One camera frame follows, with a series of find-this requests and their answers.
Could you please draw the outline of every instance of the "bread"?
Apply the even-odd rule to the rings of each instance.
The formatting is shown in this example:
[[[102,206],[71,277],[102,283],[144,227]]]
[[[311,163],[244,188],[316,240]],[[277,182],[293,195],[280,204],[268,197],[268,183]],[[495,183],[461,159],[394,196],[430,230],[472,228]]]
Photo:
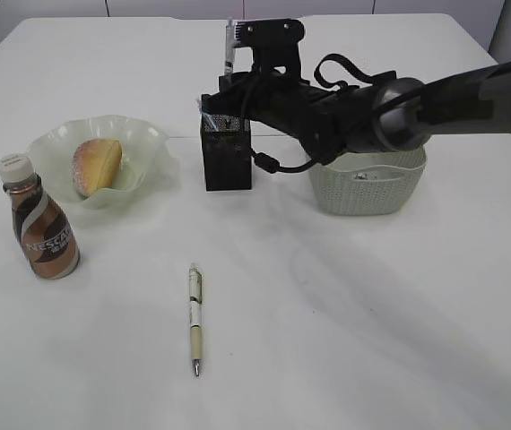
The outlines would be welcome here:
[[[114,139],[92,139],[80,145],[73,157],[73,182],[89,197],[112,185],[122,159],[122,147]]]

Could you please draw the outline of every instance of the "woven plastic basket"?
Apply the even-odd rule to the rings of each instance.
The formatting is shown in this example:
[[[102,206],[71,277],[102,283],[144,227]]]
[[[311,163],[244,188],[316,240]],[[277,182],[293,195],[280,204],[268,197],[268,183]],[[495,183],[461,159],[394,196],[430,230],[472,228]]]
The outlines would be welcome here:
[[[383,215],[409,200],[427,164],[425,151],[347,153],[309,170],[319,206],[336,215]]]

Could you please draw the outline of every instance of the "white table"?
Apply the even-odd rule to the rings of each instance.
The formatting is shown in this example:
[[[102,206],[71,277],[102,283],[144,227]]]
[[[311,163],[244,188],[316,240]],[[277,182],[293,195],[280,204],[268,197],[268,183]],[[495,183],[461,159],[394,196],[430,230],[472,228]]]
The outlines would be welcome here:
[[[104,113],[195,136],[193,102],[175,100],[214,90],[221,25],[26,21],[0,47],[0,156]],[[425,80],[492,63],[440,15],[306,25],[307,74],[331,51]],[[178,66],[192,51],[197,67]],[[254,145],[301,161],[291,139]],[[30,272],[0,189],[0,428],[511,428],[510,137],[434,138],[408,204],[371,218],[324,215],[306,175],[206,193],[199,139],[168,146],[177,183],[123,210],[65,207],[83,260],[56,282]],[[206,281],[199,380],[191,261]]]

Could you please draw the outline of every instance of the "coffee bottle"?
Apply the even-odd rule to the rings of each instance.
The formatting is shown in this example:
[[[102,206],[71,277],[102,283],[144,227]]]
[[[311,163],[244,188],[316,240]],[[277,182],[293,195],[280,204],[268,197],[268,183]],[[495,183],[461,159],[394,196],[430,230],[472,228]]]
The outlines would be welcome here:
[[[4,192],[13,206],[16,240],[41,278],[56,280],[71,273],[80,259],[68,219],[42,188],[24,154],[12,154],[0,160]]]

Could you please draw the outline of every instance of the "wavy glass bowl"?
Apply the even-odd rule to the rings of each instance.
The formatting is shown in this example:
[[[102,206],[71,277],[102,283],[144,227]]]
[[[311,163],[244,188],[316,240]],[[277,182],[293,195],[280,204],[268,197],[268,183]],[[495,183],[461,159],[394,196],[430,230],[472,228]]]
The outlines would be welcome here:
[[[79,145],[97,137],[119,140],[122,160],[110,188],[83,197],[73,185],[73,155]],[[167,139],[160,128],[147,121],[108,115],[64,123],[34,141],[28,154],[52,198],[97,209],[130,197],[155,164],[168,165],[173,158],[165,145]]]

